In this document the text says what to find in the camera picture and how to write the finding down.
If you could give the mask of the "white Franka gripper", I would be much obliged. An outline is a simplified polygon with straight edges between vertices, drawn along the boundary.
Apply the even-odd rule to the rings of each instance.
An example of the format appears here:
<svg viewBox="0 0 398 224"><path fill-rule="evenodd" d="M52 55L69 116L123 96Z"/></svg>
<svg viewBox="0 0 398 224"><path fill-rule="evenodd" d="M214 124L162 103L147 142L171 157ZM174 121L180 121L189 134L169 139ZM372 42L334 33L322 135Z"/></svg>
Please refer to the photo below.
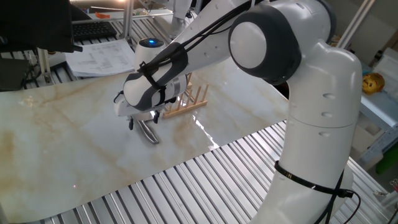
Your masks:
<svg viewBox="0 0 398 224"><path fill-rule="evenodd" d="M140 111L133 106L131 106L125 96L124 92L120 91L116 97L113 100L114 103L114 111L119 117L129 117L129 129L133 130L134 129L134 118L149 118L150 117L150 112L155 112L155 115L153 117L153 122L155 124L158 123L159 121L159 116L161 110L165 108L165 106L157 106L152 109L148 109L145 111Z"/></svg>

